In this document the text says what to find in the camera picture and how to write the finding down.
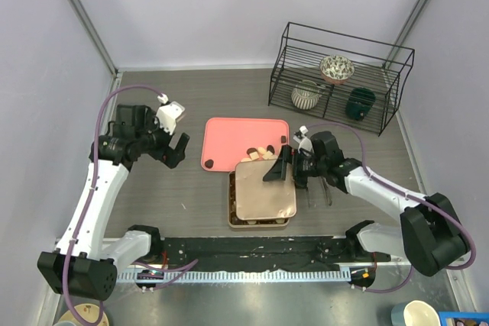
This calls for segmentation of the metal tongs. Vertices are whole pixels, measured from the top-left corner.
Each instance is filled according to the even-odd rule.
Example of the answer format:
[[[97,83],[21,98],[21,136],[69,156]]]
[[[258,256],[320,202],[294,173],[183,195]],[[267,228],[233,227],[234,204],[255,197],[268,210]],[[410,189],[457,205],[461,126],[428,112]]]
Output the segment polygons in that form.
[[[326,181],[326,179],[324,177],[319,177],[318,178],[319,182],[320,182],[320,185],[321,185],[321,188],[322,188],[322,194],[323,194],[323,197],[325,199],[325,204],[329,207],[332,206],[332,195],[331,195],[331,191],[330,191],[330,188],[328,186],[328,183]],[[305,195],[306,195],[306,201],[307,201],[307,207],[308,208],[312,208],[312,207],[316,207],[316,204],[312,203],[311,201],[311,198],[310,198],[310,194],[309,194],[309,187],[306,186],[305,187]]]

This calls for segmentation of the rose gold tin lid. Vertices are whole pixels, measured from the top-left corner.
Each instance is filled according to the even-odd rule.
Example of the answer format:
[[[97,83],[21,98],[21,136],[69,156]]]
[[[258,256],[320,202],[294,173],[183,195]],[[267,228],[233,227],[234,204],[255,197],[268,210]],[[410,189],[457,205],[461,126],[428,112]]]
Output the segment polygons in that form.
[[[264,175],[276,160],[241,162],[235,167],[236,215],[242,221],[288,219],[296,215],[296,190],[287,167],[287,178],[265,182]]]

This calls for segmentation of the gold chocolate box with tray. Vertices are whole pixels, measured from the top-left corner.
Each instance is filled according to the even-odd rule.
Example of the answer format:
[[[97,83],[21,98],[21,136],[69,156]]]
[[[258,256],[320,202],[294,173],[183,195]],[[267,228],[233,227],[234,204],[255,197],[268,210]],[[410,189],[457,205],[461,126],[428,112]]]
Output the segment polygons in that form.
[[[285,228],[290,219],[274,219],[274,220],[252,220],[244,221],[238,218],[236,214],[236,193],[235,193],[235,171],[228,174],[228,225],[231,228],[239,230],[268,230],[275,228]]]

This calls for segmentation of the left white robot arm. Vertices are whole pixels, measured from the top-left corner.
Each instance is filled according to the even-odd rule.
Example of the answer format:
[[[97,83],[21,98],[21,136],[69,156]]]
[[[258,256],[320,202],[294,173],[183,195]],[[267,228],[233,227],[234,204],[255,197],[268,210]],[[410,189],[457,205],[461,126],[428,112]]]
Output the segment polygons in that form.
[[[156,227],[135,224],[105,247],[103,238],[115,200],[133,165],[143,155],[175,168],[185,158],[188,134],[170,146],[185,108],[178,102],[118,105],[115,120],[92,144],[86,184],[65,233],[52,252],[43,252],[37,268],[57,294],[105,301],[119,273],[137,260],[156,263],[163,243]]]

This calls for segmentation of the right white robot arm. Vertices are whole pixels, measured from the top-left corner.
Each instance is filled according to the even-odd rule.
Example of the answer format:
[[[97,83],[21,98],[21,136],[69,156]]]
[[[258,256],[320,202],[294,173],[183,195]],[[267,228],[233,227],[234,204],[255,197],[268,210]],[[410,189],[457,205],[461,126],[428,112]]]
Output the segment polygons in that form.
[[[306,189],[309,178],[320,178],[399,221],[398,226],[390,227],[365,220],[348,229],[345,252],[349,258],[361,261],[371,253],[403,257],[424,276],[450,268],[465,254],[470,256],[469,263],[474,262],[473,240],[446,196],[425,196],[376,175],[364,162],[346,158],[329,131],[311,137],[301,132],[294,138],[298,148],[281,148],[273,165],[261,175],[261,186],[281,186],[290,179],[296,188]]]

